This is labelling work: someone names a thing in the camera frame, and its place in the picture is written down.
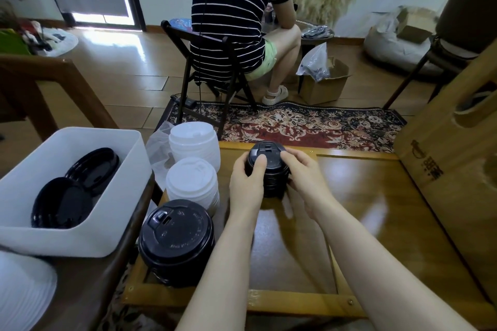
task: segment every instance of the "black wooden chair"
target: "black wooden chair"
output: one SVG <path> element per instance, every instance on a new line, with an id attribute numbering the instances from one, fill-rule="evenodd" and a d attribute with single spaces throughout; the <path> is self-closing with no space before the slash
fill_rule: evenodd
<path id="1" fill-rule="evenodd" d="M 435 98 L 442 88 L 459 75 L 471 59 L 474 59 L 449 51 L 444 47 L 443 41 L 474 52 L 476 55 L 480 54 L 497 37 L 496 11 L 494 0 L 449 0 L 437 22 L 436 35 L 431 38 L 430 50 L 390 97 L 383 109 L 390 108 L 428 61 L 444 71 L 437 79 L 428 102 Z"/>
<path id="2" fill-rule="evenodd" d="M 178 107 L 178 117 L 177 124 L 183 122 L 183 113 L 191 115 L 198 119 L 199 121 L 207 122 L 218 128 L 218 139 L 220 140 L 223 135 L 224 125 L 226 124 L 226 119 L 228 116 L 228 110 L 230 106 L 231 100 L 235 97 L 243 101 L 247 101 L 254 112 L 257 112 L 258 107 L 255 99 L 253 98 L 252 91 L 249 88 L 249 84 L 245 78 L 245 74 L 242 71 L 242 67 L 239 64 L 238 57 L 233 49 L 233 46 L 230 44 L 228 37 L 224 37 L 222 40 L 215 39 L 211 37 L 207 37 L 205 35 L 200 35 L 196 32 L 187 32 L 181 29 L 177 29 L 172 27 L 171 24 L 164 20 L 160 24 L 164 32 L 169 36 L 171 41 L 176 45 L 178 50 L 183 54 L 186 58 L 185 72 L 183 76 L 183 86 L 181 89 L 181 98 L 179 101 Z M 196 76 L 197 72 L 195 71 L 193 74 L 190 74 L 191 68 L 195 70 L 195 66 L 193 65 L 193 55 L 190 50 L 183 43 L 182 39 L 191 42 L 197 47 L 212 47 L 213 49 L 221 49 L 226 53 L 228 58 L 230 58 L 230 62 L 232 65 L 232 75 L 231 80 L 228 82 L 219 81 L 219 80 L 208 80 L 202 78 L 199 80 Z M 221 120 L 217 121 L 215 119 L 209 118 L 205 115 L 197 113 L 196 111 L 187 108 L 185 106 L 186 103 L 186 94 L 188 90 L 188 84 L 191 81 L 195 81 L 195 83 L 206 83 L 211 92 L 219 97 L 220 93 L 226 94 L 226 101 L 223 107 L 223 113 L 221 114 Z M 245 93 L 245 97 L 239 96 L 237 93 L 243 90 Z"/>

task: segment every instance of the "brown chair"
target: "brown chair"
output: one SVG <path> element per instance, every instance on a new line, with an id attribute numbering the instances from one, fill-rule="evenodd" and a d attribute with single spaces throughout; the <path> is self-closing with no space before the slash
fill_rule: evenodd
<path id="1" fill-rule="evenodd" d="M 178 106 L 178 117 L 176 120 L 176 124 L 180 124 L 183 122 L 183 113 L 193 116 L 199 121 L 207 122 L 218 128 L 218 140 L 221 140 L 223 135 L 224 125 L 226 124 L 226 120 L 228 117 L 228 109 L 230 106 L 231 99 L 238 98 L 243 101 L 247 101 L 252 107 L 253 112 L 257 112 L 258 107 L 257 103 L 252 95 L 252 91 L 250 90 L 247 79 L 245 78 L 245 74 L 242 71 L 242 67 L 238 61 L 237 55 L 233 46 L 230 44 L 228 37 L 224 37 L 222 40 L 208 37 L 206 35 L 200 35 L 196 32 L 187 32 L 181 29 L 177 29 L 172 27 L 169 21 L 163 20 L 161 25 L 164 32 L 169 36 L 171 41 L 176 45 L 178 50 L 183 54 L 186 58 L 185 72 L 183 76 L 183 86 L 181 90 L 181 98 Z M 183 43 L 182 39 L 194 43 L 198 47 L 214 47 L 224 51 L 227 57 L 231 62 L 231 80 L 229 82 L 218 81 L 215 79 L 205 79 L 202 77 L 201 80 L 197 78 L 197 72 L 195 71 L 193 74 L 190 74 L 192 67 L 195 69 L 193 65 L 193 60 L 195 59 L 190 50 Z M 203 114 L 197 113 L 196 111 L 189 109 L 186 107 L 186 93 L 188 90 L 188 84 L 190 81 L 195 81 L 200 84 L 200 82 L 204 82 L 209 87 L 210 91 L 214 94 L 214 96 L 219 97 L 220 93 L 226 94 L 226 100 L 223 106 L 223 112 L 221 114 L 221 120 L 217 121 L 215 119 L 209 118 Z M 237 93 L 239 91 L 244 91 L 245 96 L 239 96 Z"/>
<path id="2" fill-rule="evenodd" d="M 0 55 L 0 93 L 10 105 L 9 120 L 13 111 L 18 121 L 29 118 L 41 140 L 59 128 L 36 80 L 59 83 L 94 127 L 119 128 L 70 59 Z"/>
<path id="3" fill-rule="evenodd" d="M 436 25 L 436 35 L 431 38 L 430 50 L 390 97 L 383 109 L 390 108 L 428 61 L 444 70 L 429 101 L 436 97 L 443 86 L 451 82 L 474 59 L 448 51 L 443 41 L 478 55 L 497 37 L 496 17 L 495 0 L 449 0 Z"/>

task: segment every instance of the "white cup lid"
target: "white cup lid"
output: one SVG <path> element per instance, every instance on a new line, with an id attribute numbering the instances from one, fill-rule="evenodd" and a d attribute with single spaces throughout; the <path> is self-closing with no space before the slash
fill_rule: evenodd
<path id="1" fill-rule="evenodd" d="M 177 196 L 189 199 L 208 193 L 216 182 L 216 170 L 211 164 L 198 157 L 186 157 L 169 169 L 165 187 Z"/>
<path id="2" fill-rule="evenodd" d="M 185 122 L 171 128 L 169 139 L 174 144 L 196 145 L 210 140 L 215 134 L 211 124 Z"/>

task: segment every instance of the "wooden table frame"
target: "wooden table frame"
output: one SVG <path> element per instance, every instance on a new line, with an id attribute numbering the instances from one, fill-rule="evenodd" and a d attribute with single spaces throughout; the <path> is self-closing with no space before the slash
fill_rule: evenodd
<path id="1" fill-rule="evenodd" d="M 249 150 L 253 144 L 219 142 L 222 149 Z M 369 160 L 395 160 L 393 153 L 346 151 L 322 148 L 294 147 L 316 159 L 318 156 L 339 158 L 362 158 Z M 327 316 L 343 318 L 366 318 L 361 305 L 353 295 L 335 258 L 330 254 L 330 264 L 338 294 L 297 293 L 250 289 L 247 311 L 292 316 Z M 195 288 L 171 289 L 163 285 L 145 283 L 148 268 L 137 258 L 126 284 L 122 302 L 141 307 L 183 308 L 188 304 Z M 497 325 L 497 313 L 490 303 L 456 302 L 450 306 L 474 325 Z"/>

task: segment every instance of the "chair leg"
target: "chair leg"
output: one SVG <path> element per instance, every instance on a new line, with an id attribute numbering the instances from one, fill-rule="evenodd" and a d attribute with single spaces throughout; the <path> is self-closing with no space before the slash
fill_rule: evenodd
<path id="1" fill-rule="evenodd" d="M 219 129 L 218 129 L 218 140 L 221 140 L 221 138 L 223 137 L 224 125 L 226 124 L 226 119 L 228 117 L 228 110 L 230 108 L 230 99 L 231 96 L 233 95 L 233 92 L 235 91 L 236 80 L 237 76 L 235 73 L 233 73 L 230 81 L 230 87 L 226 95 L 226 101 L 224 102 L 223 114 L 221 115 L 221 122 L 219 124 Z"/>
<path id="2" fill-rule="evenodd" d="M 34 81 L 27 80 L 22 83 L 22 87 L 16 87 L 16 98 L 42 141 L 47 140 L 59 129 L 40 88 Z"/>
<path id="3" fill-rule="evenodd" d="M 176 124 L 183 123 L 183 108 L 185 107 L 186 103 L 190 70 L 191 70 L 191 59 L 190 57 L 188 57 L 186 58 L 185 73 L 183 76 L 183 86 L 181 88 L 181 99 L 179 100 L 178 117 L 176 118 Z"/>
<path id="4" fill-rule="evenodd" d="M 258 111 L 257 102 L 253 97 L 252 90 L 250 89 L 250 86 L 248 84 L 249 82 L 247 81 L 245 75 L 240 76 L 240 81 L 242 82 L 242 89 L 244 90 L 245 96 L 247 97 L 247 100 L 249 101 L 253 112 L 257 112 Z"/>
<path id="5" fill-rule="evenodd" d="M 394 92 L 394 94 L 390 97 L 386 104 L 383 105 L 383 110 L 387 110 L 394 103 L 397 97 L 404 91 L 404 89 L 409 85 L 409 83 L 413 80 L 413 78 L 421 71 L 421 68 L 428 61 L 427 54 L 419 61 L 416 67 L 412 70 L 412 72 L 406 77 L 406 79 L 400 84 L 400 87 Z"/>
<path id="6" fill-rule="evenodd" d="M 432 99 L 434 99 L 436 96 L 438 96 L 438 94 L 440 93 L 440 91 L 442 90 L 444 85 L 445 85 L 444 82 L 439 82 L 436 84 L 435 89 L 433 89 L 433 93 L 430 96 L 430 99 L 428 100 L 428 103 L 430 103 L 432 101 Z"/>

